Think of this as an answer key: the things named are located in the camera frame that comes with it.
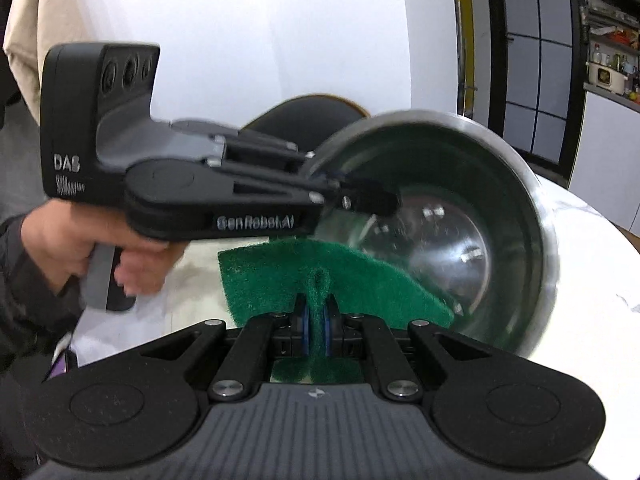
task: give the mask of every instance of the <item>human hand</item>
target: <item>human hand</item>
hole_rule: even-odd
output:
[[[114,278],[125,294],[155,294],[187,246],[140,236],[121,211],[63,200],[50,200],[29,213],[21,235],[27,254],[55,294],[72,275],[86,274],[95,244],[123,249]]]

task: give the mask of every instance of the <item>marble table surface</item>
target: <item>marble table surface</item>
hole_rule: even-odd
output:
[[[552,317],[529,358],[579,378],[599,394],[607,425],[591,465],[610,480],[636,480],[640,475],[640,254],[589,205],[548,180],[540,181],[554,210],[560,279]],[[193,243],[158,296],[139,298],[125,314],[85,311],[73,342],[80,363],[204,319],[224,319],[233,325],[217,253],[246,243]]]

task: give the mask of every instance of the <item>green scouring pad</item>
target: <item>green scouring pad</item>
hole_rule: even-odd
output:
[[[333,294],[341,312],[379,316],[391,328],[427,319],[448,328],[454,315],[437,295],[408,274],[340,244],[310,238],[282,238],[223,251],[218,255],[229,311],[238,326],[265,312],[292,310],[297,293],[306,294],[311,322],[308,358],[276,362],[282,382],[310,378],[314,383],[354,380],[353,360],[324,357],[323,307]]]

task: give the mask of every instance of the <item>stainless steel bowl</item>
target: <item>stainless steel bowl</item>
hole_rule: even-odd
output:
[[[456,314],[453,329],[527,356],[556,300],[558,247],[542,187],[480,124],[411,110],[363,119],[316,150],[305,176],[341,172],[398,186],[390,219],[332,211],[316,237],[392,263]]]

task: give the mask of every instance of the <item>bowl rim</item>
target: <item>bowl rim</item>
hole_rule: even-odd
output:
[[[520,181],[535,211],[542,239],[542,282],[533,316],[527,325],[517,348],[512,349],[522,357],[528,357],[536,349],[545,333],[558,294],[560,261],[558,238],[554,226],[551,202],[533,170],[507,142],[482,124],[452,113],[433,110],[401,110],[360,119],[339,130],[315,150],[301,167],[300,174],[311,176],[333,160],[346,146],[377,130],[406,124],[428,124],[451,130],[466,136],[484,147],[509,168]]]

